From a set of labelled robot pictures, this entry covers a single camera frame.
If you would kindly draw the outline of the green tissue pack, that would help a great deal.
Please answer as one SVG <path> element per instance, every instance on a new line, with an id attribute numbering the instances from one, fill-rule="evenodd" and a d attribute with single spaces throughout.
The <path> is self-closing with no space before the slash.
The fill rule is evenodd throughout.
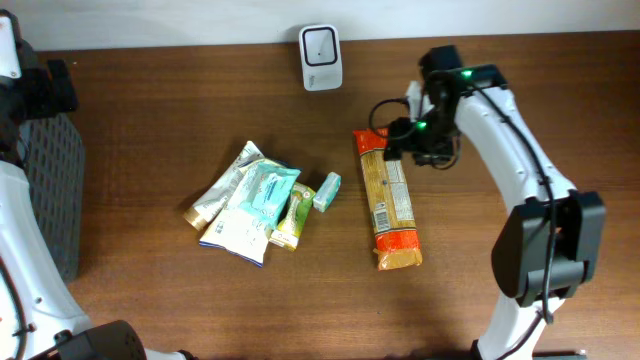
<path id="1" fill-rule="evenodd" d="M 341 176 L 330 172 L 313 198 L 313 207 L 324 213 L 335 199 L 341 186 Z"/>

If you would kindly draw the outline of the orange spaghetti package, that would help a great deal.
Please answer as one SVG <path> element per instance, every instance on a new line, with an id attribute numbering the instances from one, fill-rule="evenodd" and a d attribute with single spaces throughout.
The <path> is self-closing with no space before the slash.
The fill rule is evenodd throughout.
<path id="1" fill-rule="evenodd" d="M 387 141 L 372 130 L 354 130 L 378 256 L 378 269 L 423 262 L 421 243 L 400 160 L 384 159 Z"/>

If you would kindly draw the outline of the teal wet wipes pack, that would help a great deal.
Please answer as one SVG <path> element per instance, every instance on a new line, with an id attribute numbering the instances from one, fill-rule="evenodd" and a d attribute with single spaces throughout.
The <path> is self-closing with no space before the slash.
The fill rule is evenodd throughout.
<path id="1" fill-rule="evenodd" d="M 301 171 L 263 159 L 252 162 L 229 206 L 239 208 L 274 228 Z"/>

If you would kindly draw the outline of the green yellow snack packet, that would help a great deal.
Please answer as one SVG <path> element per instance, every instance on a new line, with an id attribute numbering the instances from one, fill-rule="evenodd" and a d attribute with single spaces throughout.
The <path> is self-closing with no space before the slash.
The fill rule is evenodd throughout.
<path id="1" fill-rule="evenodd" d="M 284 218 L 271 233 L 272 244 L 295 251 L 299 245 L 308 214 L 313 207 L 316 192 L 310 187 L 296 182 L 291 190 Z"/>

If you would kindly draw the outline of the white blue snack bag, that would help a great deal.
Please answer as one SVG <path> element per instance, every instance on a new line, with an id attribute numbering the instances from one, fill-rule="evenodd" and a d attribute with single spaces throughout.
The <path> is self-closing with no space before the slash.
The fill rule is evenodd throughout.
<path id="1" fill-rule="evenodd" d="M 261 267 L 269 238 L 275 229 L 227 201 L 199 240 L 208 248 L 223 249 Z"/>

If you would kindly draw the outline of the white gold cream tube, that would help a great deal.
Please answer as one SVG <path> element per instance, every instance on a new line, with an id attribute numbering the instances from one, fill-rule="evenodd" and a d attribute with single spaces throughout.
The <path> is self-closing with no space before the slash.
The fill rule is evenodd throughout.
<path id="1" fill-rule="evenodd" d="M 244 177 L 243 168 L 264 157 L 259 148 L 247 141 L 242 151 L 214 184 L 198 198 L 183 217 L 196 230 L 205 228 L 223 209 Z"/>

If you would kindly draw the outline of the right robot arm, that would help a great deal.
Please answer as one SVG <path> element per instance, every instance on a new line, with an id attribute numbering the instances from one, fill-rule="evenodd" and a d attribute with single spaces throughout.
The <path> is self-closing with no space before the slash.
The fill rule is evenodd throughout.
<path id="1" fill-rule="evenodd" d="M 494 64 L 465 66 L 453 45 L 419 61 L 422 83 L 400 103 L 409 115 L 391 122 L 385 160 L 409 154 L 441 170 L 460 156 L 466 136 L 498 187 L 508 218 L 491 252 L 500 294 L 470 359 L 532 359 L 555 312 L 589 282 L 597 265 L 606 208 L 581 192 L 546 155 Z"/>

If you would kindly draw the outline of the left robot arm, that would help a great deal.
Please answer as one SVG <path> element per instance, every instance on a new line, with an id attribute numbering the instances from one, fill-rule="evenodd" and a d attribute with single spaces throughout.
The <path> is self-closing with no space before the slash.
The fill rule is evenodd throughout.
<path id="1" fill-rule="evenodd" d="M 16 15 L 1 12 L 1 356 L 4 359 L 189 360 L 186 350 L 146 348 L 124 320 L 96 326 L 75 301 L 37 223 L 26 174 L 33 149 L 20 127 L 74 112 L 67 65 L 40 65 Z"/>

